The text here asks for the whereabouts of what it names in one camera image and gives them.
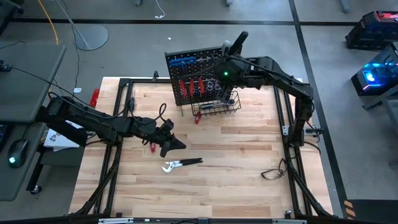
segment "computer mouse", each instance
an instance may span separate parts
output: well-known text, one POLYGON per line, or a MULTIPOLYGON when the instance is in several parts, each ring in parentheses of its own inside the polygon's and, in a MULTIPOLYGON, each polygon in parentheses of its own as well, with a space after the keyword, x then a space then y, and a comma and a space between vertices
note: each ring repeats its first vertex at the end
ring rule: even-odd
POLYGON ((19 168, 26 161, 28 141, 26 139, 18 139, 11 144, 8 150, 8 165, 12 168, 19 168))

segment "caster wheel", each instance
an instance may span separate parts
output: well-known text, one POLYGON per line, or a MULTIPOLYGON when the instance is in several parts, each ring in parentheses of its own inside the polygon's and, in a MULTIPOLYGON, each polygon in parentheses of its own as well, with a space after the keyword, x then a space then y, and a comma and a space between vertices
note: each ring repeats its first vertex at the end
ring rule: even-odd
POLYGON ((35 194, 40 193, 42 190, 43 190, 43 189, 42 189, 41 186, 37 186, 37 185, 36 185, 35 189, 30 191, 30 194, 31 194, 31 195, 35 195, 35 194))

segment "gray desk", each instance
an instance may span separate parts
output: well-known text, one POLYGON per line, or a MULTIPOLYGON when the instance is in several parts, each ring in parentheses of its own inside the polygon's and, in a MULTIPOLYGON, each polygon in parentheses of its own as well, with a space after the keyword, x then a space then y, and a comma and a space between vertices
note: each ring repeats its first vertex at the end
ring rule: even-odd
MULTIPOLYGON (((0 42, 0 47, 7 45, 0 42)), ((23 44, 0 50, 6 65, 33 73, 52 82, 61 64, 65 46, 23 44)), ((36 117, 50 84, 12 69, 0 75, 0 121, 29 123, 36 117)))
MULTIPOLYGON (((0 42, 0 47, 10 44, 0 42)), ((0 49, 0 59, 6 64, 33 73, 52 82, 62 61, 64 46, 44 44, 18 44, 0 49)), ((49 90, 49 84, 22 72, 0 74, 0 121, 11 122, 13 129, 4 147, 0 149, 0 201, 14 200, 26 177, 34 154, 45 130, 45 124, 30 123, 49 90), (29 141, 25 164, 10 168, 7 152, 10 145, 20 138, 29 141)))

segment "red object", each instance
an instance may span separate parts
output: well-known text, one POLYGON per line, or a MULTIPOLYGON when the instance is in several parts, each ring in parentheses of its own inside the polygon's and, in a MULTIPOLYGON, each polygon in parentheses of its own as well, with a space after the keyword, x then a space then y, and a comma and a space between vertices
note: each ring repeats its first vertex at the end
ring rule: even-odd
POLYGON ((155 151, 156 151, 156 144, 155 143, 150 143, 150 151, 151 151, 151 153, 155 153, 155 151))
POLYGON ((95 107, 97 105, 97 100, 99 95, 100 95, 100 89, 95 89, 93 96, 91 97, 90 106, 95 107))
POLYGON ((200 87, 200 93, 201 94, 205 94, 205 86, 203 85, 203 81, 201 80, 201 78, 199 77, 198 79, 198 85, 200 87))
POLYGON ((199 124, 200 118, 201 118, 201 113, 200 111, 198 111, 197 115, 195 116, 195 124, 199 124))
POLYGON ((191 81, 189 83, 189 94, 193 96, 193 91, 195 90, 195 85, 193 84, 193 78, 191 78, 191 81))
POLYGON ((180 80, 180 87, 182 91, 182 96, 185 98, 185 96, 187 95, 187 91, 185 90, 185 84, 182 80, 180 80))

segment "round metal base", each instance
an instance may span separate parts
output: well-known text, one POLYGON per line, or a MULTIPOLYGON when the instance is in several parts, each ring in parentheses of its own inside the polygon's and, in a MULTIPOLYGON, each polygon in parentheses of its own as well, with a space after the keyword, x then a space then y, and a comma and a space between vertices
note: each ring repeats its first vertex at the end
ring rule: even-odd
POLYGON ((85 44, 76 32, 76 46, 81 50, 95 50, 102 47, 108 41, 108 31, 101 25, 90 25, 77 29, 88 44, 85 44))

